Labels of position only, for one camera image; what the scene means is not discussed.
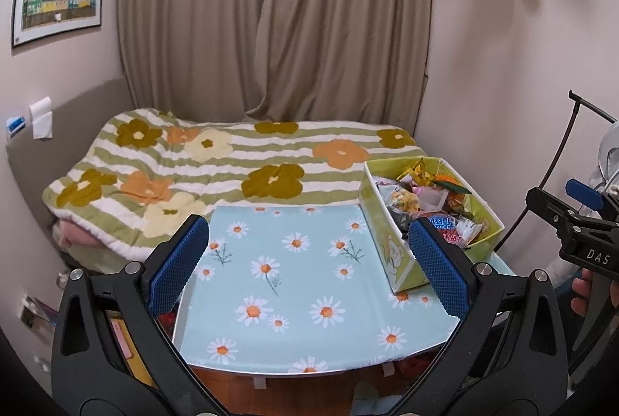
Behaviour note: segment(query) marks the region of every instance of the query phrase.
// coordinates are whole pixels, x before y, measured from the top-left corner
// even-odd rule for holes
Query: pink cloth
[[[69,246],[73,245],[73,243],[77,245],[91,247],[105,246],[101,241],[91,235],[88,231],[82,229],[80,226],[69,220],[60,220],[58,221],[58,225],[60,227],[63,241],[65,243],[69,243]]]

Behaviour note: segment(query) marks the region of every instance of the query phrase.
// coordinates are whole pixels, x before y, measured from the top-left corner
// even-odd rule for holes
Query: blue rubber pad
[[[149,311],[153,316],[172,311],[208,244],[209,223],[200,217],[176,245],[150,284]]]
[[[460,273],[421,222],[411,222],[409,247],[448,314],[464,319],[469,312],[469,291]]]
[[[596,212],[604,207],[602,195],[590,188],[589,185],[585,185],[576,179],[568,180],[567,184],[565,184],[565,192],[569,197],[574,198]]]

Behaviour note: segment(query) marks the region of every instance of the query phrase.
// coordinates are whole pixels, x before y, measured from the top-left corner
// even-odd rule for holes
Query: beige curtain
[[[349,119],[413,130],[430,0],[118,0],[141,106],[193,120]]]

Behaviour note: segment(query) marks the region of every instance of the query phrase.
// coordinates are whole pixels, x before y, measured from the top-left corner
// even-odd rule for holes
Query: paper towel
[[[51,100],[49,96],[46,96],[30,106],[30,117],[32,117],[32,122],[34,122],[37,117],[41,117],[48,112],[51,112]]]
[[[50,139],[52,137],[51,100],[46,96],[30,106],[32,117],[32,137],[35,140]]]

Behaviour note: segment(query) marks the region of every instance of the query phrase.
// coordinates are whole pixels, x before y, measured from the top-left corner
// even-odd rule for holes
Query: blue clip
[[[576,179],[568,180],[565,184],[565,192],[571,198],[574,198],[579,203],[582,203],[591,210],[599,212],[604,208],[604,198],[602,195],[589,185],[585,185]]]

